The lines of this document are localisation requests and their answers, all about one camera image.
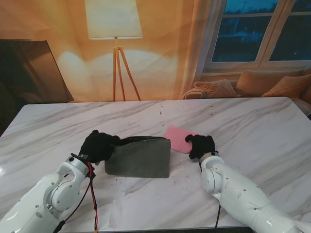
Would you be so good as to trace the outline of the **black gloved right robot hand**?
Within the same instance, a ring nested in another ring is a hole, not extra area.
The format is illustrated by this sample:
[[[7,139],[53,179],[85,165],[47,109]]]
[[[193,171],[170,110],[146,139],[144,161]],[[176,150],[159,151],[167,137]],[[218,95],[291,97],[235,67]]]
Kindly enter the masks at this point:
[[[192,149],[189,153],[190,159],[201,159],[205,154],[215,152],[215,142],[212,136],[204,135],[187,135],[185,138],[187,143],[191,142]]]

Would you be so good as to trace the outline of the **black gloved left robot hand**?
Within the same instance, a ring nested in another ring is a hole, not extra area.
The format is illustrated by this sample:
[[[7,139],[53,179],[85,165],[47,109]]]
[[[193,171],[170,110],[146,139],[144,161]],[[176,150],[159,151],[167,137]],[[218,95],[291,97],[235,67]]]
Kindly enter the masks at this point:
[[[93,130],[85,139],[78,155],[92,164],[107,161],[111,158],[115,147],[119,145],[120,141],[120,138],[116,135],[112,136]]]

